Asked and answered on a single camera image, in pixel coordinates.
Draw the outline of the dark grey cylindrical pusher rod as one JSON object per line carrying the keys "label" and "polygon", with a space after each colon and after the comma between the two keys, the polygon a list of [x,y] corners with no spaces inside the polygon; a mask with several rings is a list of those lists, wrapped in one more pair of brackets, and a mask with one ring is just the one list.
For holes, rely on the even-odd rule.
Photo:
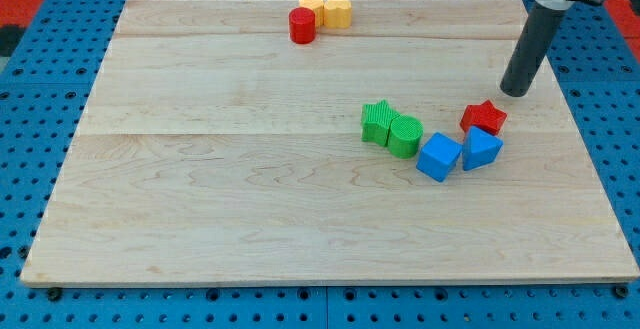
{"label": "dark grey cylindrical pusher rod", "polygon": [[564,16],[565,10],[532,6],[500,83],[504,94],[527,94]]}

